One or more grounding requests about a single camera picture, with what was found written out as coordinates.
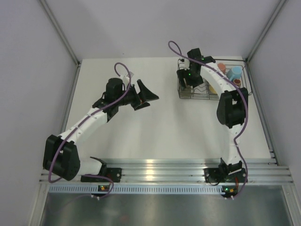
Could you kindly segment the yellow ceramic mug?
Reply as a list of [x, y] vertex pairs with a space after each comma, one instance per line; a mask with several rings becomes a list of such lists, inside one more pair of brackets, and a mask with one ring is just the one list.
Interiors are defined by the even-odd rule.
[[215, 91], [215, 89], [211, 85], [209, 85], [209, 90], [210, 90], [211, 93], [217, 94], [217, 92]]

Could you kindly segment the pink ceramic mug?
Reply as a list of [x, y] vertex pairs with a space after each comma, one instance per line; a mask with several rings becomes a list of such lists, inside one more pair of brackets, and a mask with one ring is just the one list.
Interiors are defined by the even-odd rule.
[[224, 63], [218, 63], [218, 68], [221, 70], [223, 74], [226, 74], [226, 65]]

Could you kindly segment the light blue ceramic mug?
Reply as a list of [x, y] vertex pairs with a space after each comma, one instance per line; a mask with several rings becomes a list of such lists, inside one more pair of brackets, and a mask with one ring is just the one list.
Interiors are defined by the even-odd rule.
[[231, 69], [229, 69], [226, 76], [230, 81], [240, 79], [242, 76], [242, 68], [239, 66], [232, 67]]

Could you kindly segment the dark brown mug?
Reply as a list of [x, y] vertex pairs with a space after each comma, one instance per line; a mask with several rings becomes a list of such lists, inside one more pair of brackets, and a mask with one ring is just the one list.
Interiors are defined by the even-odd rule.
[[241, 87], [241, 84], [242, 84], [242, 82], [241, 82], [240, 79], [235, 79], [235, 80], [233, 81], [233, 83], [234, 83], [236, 86], [238, 86], [238, 87]]

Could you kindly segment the grey-brown stoneware cup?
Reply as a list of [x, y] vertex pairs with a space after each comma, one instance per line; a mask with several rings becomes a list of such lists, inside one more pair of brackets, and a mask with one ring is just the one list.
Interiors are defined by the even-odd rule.
[[194, 93], [194, 89], [191, 86], [187, 86], [186, 88], [183, 89], [183, 92], [186, 94]]

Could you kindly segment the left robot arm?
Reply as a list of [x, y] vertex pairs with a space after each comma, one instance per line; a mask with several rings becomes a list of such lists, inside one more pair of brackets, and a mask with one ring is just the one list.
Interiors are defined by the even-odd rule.
[[96, 157], [83, 159], [79, 145], [99, 127], [108, 123], [118, 113], [119, 107], [131, 105], [137, 111], [150, 106], [150, 101], [159, 99], [141, 80], [137, 80], [137, 84], [139, 92], [130, 84], [129, 79], [109, 79], [102, 97], [80, 121], [60, 135], [50, 135], [47, 138], [43, 169], [67, 181], [76, 176], [81, 176], [83, 182], [87, 177], [98, 182], [104, 181], [107, 177], [106, 162]]

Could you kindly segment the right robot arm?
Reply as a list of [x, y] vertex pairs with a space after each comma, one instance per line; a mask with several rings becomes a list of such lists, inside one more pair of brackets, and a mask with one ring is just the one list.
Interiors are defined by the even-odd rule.
[[180, 51], [174, 51], [182, 59], [201, 66], [199, 75], [214, 88], [219, 96], [217, 119], [225, 126], [228, 139], [219, 165], [220, 177], [224, 181], [232, 181], [237, 172], [242, 170], [242, 165], [247, 164], [238, 146], [239, 137], [246, 129], [248, 123], [248, 92], [245, 88], [239, 88], [218, 68], [218, 64], [212, 57], [205, 60], [193, 59], [184, 56]]

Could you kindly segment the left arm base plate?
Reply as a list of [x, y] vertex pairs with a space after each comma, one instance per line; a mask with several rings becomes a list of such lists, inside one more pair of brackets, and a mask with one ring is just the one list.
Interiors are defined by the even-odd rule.
[[[119, 183], [121, 181], [122, 168], [107, 168], [101, 176], [111, 179], [114, 183]], [[108, 182], [108, 180], [103, 178], [91, 178], [87, 176], [81, 176], [80, 181], [84, 183]]]

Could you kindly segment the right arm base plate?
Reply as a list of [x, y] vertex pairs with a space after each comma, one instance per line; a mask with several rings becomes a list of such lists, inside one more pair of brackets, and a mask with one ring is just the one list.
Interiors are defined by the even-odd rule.
[[205, 181], [213, 186], [220, 183], [239, 183], [242, 184], [246, 178], [246, 170], [242, 169], [239, 172], [234, 172], [230, 175], [223, 175], [218, 168], [204, 169]]

